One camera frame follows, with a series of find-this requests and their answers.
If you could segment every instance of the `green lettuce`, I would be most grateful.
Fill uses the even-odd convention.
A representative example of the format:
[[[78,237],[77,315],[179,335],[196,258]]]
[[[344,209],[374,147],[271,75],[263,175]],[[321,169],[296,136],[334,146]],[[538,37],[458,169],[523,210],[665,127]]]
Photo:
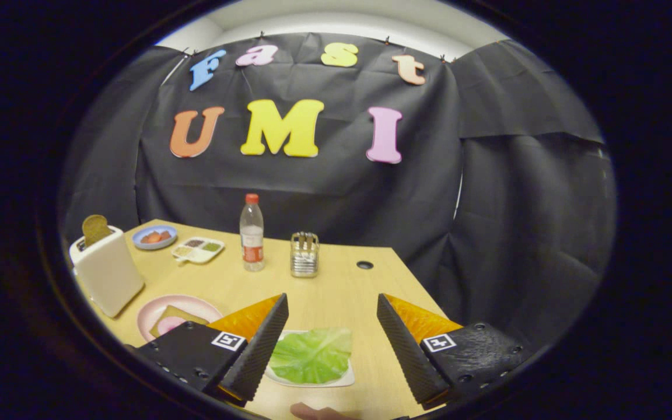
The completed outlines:
[[[338,380],[349,369],[352,331],[318,328],[288,334],[276,345],[269,366],[278,377],[292,383],[326,383]]]

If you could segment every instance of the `blue plate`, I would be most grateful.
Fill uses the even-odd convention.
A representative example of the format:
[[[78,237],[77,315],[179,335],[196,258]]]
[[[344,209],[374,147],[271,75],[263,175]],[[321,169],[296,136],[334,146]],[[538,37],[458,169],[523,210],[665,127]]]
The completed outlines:
[[[142,237],[145,237],[152,232],[162,233],[164,231],[170,233],[170,237],[168,239],[165,239],[164,241],[160,242],[155,242],[154,244],[141,243]],[[159,250],[175,242],[176,239],[178,239],[178,231],[176,231],[176,228],[167,225],[149,226],[134,233],[134,236],[131,237],[131,240],[134,241],[134,245],[136,245],[136,247],[139,248],[140,250]]]

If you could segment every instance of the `foam letter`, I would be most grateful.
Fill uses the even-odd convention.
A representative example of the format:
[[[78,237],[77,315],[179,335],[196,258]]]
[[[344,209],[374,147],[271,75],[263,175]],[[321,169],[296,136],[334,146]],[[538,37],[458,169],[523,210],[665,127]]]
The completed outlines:
[[[357,45],[345,43],[330,43],[325,46],[325,54],[320,56],[320,61],[326,66],[351,67],[357,64],[359,53]]]
[[[248,50],[248,54],[241,55],[235,64],[241,67],[250,66],[264,66],[274,61],[274,53],[279,50],[275,45],[259,45],[254,46]]]
[[[195,143],[188,143],[188,128],[192,120],[198,115],[196,111],[179,112],[176,115],[176,126],[173,128],[173,135],[170,136],[170,151],[179,158],[194,158],[202,154],[211,143],[211,136],[214,135],[216,119],[222,115],[225,109],[221,106],[206,108],[202,115],[204,124],[201,128],[201,135]]]
[[[396,126],[403,115],[389,107],[373,106],[367,110],[375,120],[373,146],[367,151],[367,158],[373,162],[397,164],[401,154],[396,150]]]
[[[414,85],[424,85],[426,79],[416,73],[417,69],[424,69],[424,64],[414,61],[414,57],[411,55],[396,55],[393,61],[398,63],[398,75],[401,79]]]
[[[202,61],[198,61],[198,63],[191,67],[190,71],[194,72],[194,83],[191,85],[191,92],[204,83],[209,82],[211,78],[214,77],[212,72],[219,66],[219,58],[226,54],[227,51],[219,50],[207,58],[202,59]]]
[[[266,143],[273,154],[277,154],[282,144],[290,136],[285,146],[287,156],[313,158],[318,155],[315,146],[315,122],[318,114],[325,107],[322,101],[302,99],[290,109],[282,119],[277,105],[271,99],[259,99],[248,104],[251,111],[250,128],[245,144],[240,147],[244,155],[263,155],[266,147],[261,143],[261,136],[266,136]]]

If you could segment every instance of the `yellow letter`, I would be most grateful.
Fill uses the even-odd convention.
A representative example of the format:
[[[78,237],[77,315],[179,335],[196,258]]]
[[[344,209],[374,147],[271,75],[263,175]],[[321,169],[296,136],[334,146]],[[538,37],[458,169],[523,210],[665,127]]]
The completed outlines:
[[[266,143],[273,154],[277,154],[282,144],[290,136],[285,146],[287,156],[312,158],[318,155],[315,146],[315,122],[323,110],[322,101],[302,99],[290,109],[282,119],[277,105],[271,99],[259,99],[248,104],[251,111],[248,139],[240,147],[244,155],[263,155],[266,147],[261,143],[261,136],[266,136]]]
[[[359,53],[357,45],[345,43],[330,43],[325,46],[325,54],[320,56],[320,61],[326,66],[351,67],[357,64]]]

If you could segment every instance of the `finger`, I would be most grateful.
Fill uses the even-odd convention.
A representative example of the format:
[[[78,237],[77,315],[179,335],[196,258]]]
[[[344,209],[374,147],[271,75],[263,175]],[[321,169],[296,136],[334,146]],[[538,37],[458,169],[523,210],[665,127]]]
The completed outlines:
[[[304,403],[292,404],[290,406],[290,412],[294,417],[301,418],[302,420],[319,420],[318,411]]]
[[[346,417],[346,415],[341,414],[331,407],[320,409],[318,412],[320,414],[318,420],[355,420],[354,418]]]

